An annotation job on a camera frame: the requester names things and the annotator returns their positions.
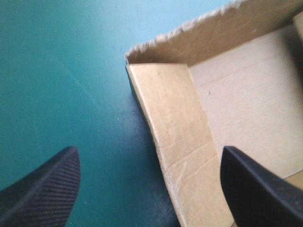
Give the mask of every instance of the teal floor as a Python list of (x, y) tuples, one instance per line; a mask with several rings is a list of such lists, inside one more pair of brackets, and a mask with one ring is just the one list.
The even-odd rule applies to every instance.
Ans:
[(124, 53), (226, 2), (1, 1), (0, 189), (74, 145), (67, 226), (178, 226)]

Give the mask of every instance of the cardboard flap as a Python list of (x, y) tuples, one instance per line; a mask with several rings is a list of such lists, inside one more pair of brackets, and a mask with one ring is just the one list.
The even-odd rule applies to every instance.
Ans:
[(187, 65), (133, 64), (127, 70), (181, 226), (231, 226), (219, 159)]
[(303, 10), (302, 0), (237, 0), (133, 47), (128, 63), (189, 66), (282, 28)]
[(296, 26), (299, 35), (303, 40), (303, 12), (294, 17), (294, 25)]

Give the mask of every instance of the crease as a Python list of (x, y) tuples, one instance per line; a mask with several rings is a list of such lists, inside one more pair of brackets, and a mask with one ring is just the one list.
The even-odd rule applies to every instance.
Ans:
[(192, 150), (191, 152), (189, 152), (187, 155), (183, 156), (182, 158), (180, 158), (179, 160), (177, 160), (176, 162), (170, 164), (168, 166), (168, 169), (171, 168), (173, 165), (179, 163), (180, 161), (182, 161), (183, 159), (187, 158), (188, 156), (190, 156), (193, 152), (199, 150), (200, 148), (204, 147), (206, 144), (208, 144), (209, 142), (211, 142), (212, 140), (208, 140), (207, 142), (203, 143), (201, 146), (199, 146), (198, 148)]
[(217, 157), (217, 155), (212, 156), (210, 159), (208, 159), (208, 160), (206, 160), (204, 163), (202, 163), (202, 164), (199, 166), (199, 168), (198, 168), (195, 172), (193, 172), (192, 174), (188, 175), (188, 176), (185, 178), (185, 180), (188, 179), (188, 178), (190, 178), (191, 176), (197, 174), (197, 173), (199, 172), (199, 170), (200, 170), (202, 167), (204, 167), (208, 162), (210, 162), (211, 160), (213, 160), (214, 157)]

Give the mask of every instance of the cardboard box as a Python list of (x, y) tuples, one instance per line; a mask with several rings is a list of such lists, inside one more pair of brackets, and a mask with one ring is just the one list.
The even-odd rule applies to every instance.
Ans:
[(302, 10), (303, 0), (236, 1), (126, 55), (181, 226), (233, 225), (225, 145), (303, 188)]

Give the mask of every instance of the torn cardboard edge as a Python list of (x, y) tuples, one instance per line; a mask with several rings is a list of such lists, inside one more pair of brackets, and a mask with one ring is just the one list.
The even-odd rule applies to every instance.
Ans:
[(126, 62), (191, 66), (290, 24), (302, 10), (301, 0), (234, 1), (167, 35), (135, 46), (126, 54)]
[[(195, 121), (193, 119), (188, 119), (187, 123), (183, 124), (182, 118), (180, 118), (180, 116), (185, 117), (184, 113), (192, 106), (175, 105), (176, 102), (178, 103), (178, 100), (172, 100), (172, 93), (177, 93), (177, 96), (184, 98), (182, 92), (180, 93), (180, 90), (184, 86), (182, 84), (183, 81), (180, 81), (180, 87), (177, 86), (173, 88), (171, 87), (171, 84), (176, 85), (177, 83), (168, 83), (167, 81), (166, 83), (163, 83), (163, 75), (165, 73), (163, 74), (163, 71), (159, 71), (160, 68), (158, 68), (157, 64), (141, 63), (171, 62), (177, 63), (175, 66), (178, 66), (179, 63), (185, 63), (191, 66), (256, 37), (263, 36), (271, 31), (285, 27), (291, 23), (292, 17), (303, 9), (303, 1), (301, 0), (242, 0), (237, 3), (238, 4), (234, 2), (231, 3), (230, 6), (225, 7), (224, 10), (222, 10), (222, 12), (224, 12), (222, 14), (220, 13), (220, 10), (213, 11), (206, 16), (201, 16), (200, 20), (198, 19), (196, 22), (194, 21), (178, 28), (170, 33), (170, 35), (161, 36), (156, 41), (149, 42), (141, 47), (136, 47), (126, 56), (130, 81), (150, 127), (163, 177), (176, 214), (183, 227), (229, 227), (232, 225), (232, 218), (227, 205), (218, 206), (211, 204), (212, 201), (206, 201), (206, 199), (214, 201), (219, 200), (220, 202), (225, 201), (224, 197), (220, 195), (222, 192), (221, 187), (218, 184), (219, 167), (217, 164), (208, 165), (206, 169), (203, 169), (202, 166), (203, 171), (201, 172), (199, 171), (201, 170), (199, 169), (201, 166), (197, 166), (197, 162), (193, 162), (193, 160), (188, 161), (189, 164), (187, 164), (185, 160), (181, 159), (182, 161), (178, 162), (177, 165), (174, 164), (174, 158), (176, 158), (177, 161), (180, 160), (179, 157), (175, 157), (180, 155), (179, 152), (176, 152), (178, 149), (181, 151), (182, 158), (195, 159), (197, 158), (195, 155), (203, 155), (205, 153), (205, 150), (198, 150), (199, 152), (195, 152), (199, 149), (198, 139), (192, 141), (191, 138), (188, 137), (188, 135), (197, 135), (196, 131), (193, 130), (195, 128)], [(179, 71), (180, 69), (173, 72), (173, 74), (178, 75)], [(191, 78), (190, 74), (188, 75), (188, 68), (186, 73), (185, 69), (183, 69), (183, 73), (184, 75), (187, 75), (184, 79), (188, 82), (188, 79)], [(154, 87), (151, 91), (150, 88), (155, 84), (158, 86)], [(159, 99), (160, 96), (157, 94), (159, 89), (161, 89), (164, 94), (162, 99)], [(154, 94), (158, 95), (157, 101), (150, 100), (150, 103), (148, 103), (147, 99)], [(167, 108), (158, 106), (158, 100), (170, 105), (169, 112)], [(195, 98), (193, 106), (197, 105), (201, 105), (201, 103)], [(161, 116), (163, 115), (165, 117), (164, 122), (158, 120), (159, 116), (155, 113), (160, 113)], [(191, 112), (191, 116), (204, 118), (203, 110), (199, 110), (197, 115), (195, 115), (194, 112)], [(209, 131), (207, 121), (206, 124), (204, 122), (202, 128), (206, 130), (206, 132)], [(192, 129), (192, 131), (186, 135), (184, 134), (186, 138), (184, 140), (180, 139), (182, 131), (190, 129)], [(173, 147), (174, 144), (165, 144), (166, 140), (176, 137), (184, 144), (178, 143), (179, 140), (172, 140), (178, 145), (176, 147)], [(212, 139), (210, 140), (210, 143), (206, 142), (206, 144), (210, 146), (206, 150), (214, 150), (211, 145)], [(191, 154), (193, 152), (193, 155), (187, 155), (187, 150), (190, 150)], [(212, 155), (200, 157), (197, 158), (197, 160), (204, 160), (202, 161), (203, 165), (207, 165), (212, 163), (208, 162), (208, 160), (214, 161), (211, 156)], [(185, 172), (188, 167), (196, 168), (196, 170), (192, 169), (189, 171), (195, 173), (193, 176), (197, 176), (197, 178), (190, 183), (184, 182), (185, 179), (183, 179), (183, 176), (186, 176), (186, 174), (190, 175), (190, 173)], [(209, 180), (207, 174), (216, 179), (214, 179), (214, 181)], [(299, 185), (300, 182), (298, 179), (300, 177), (302, 177), (301, 172), (290, 176), (289, 179), (292, 179), (293, 182), (298, 183)], [(205, 185), (201, 185), (201, 182), (204, 182), (205, 185), (217, 182), (217, 186), (209, 186), (209, 190), (206, 190), (205, 192), (203, 191), (203, 186)], [(218, 193), (217, 197), (213, 195), (213, 191)]]
[(199, 16), (196, 19), (193, 19), (191, 21), (185, 22), (179, 27), (175, 28), (171, 32), (167, 34), (161, 34), (158, 35), (155, 39), (152, 39), (150, 41), (147, 41), (142, 44), (138, 44), (134, 47), (132, 47), (128, 52), (125, 54), (126, 56), (126, 62), (129, 64), (131, 62), (128, 62), (128, 58), (132, 56), (134, 53), (139, 52), (139, 53), (144, 53), (146, 50), (150, 48), (154, 48), (157, 45), (165, 42), (169, 42), (171, 39), (175, 38), (176, 36), (180, 35), (183, 32), (190, 31), (194, 27), (198, 26), (200, 23), (205, 22), (208, 18), (211, 17), (216, 17), (218, 15), (223, 15), (226, 11), (230, 9), (237, 9), (240, 7), (240, 5), (247, 0), (238, 0), (238, 1), (232, 1), (224, 6), (222, 6), (219, 9), (215, 9), (209, 13), (203, 14)]

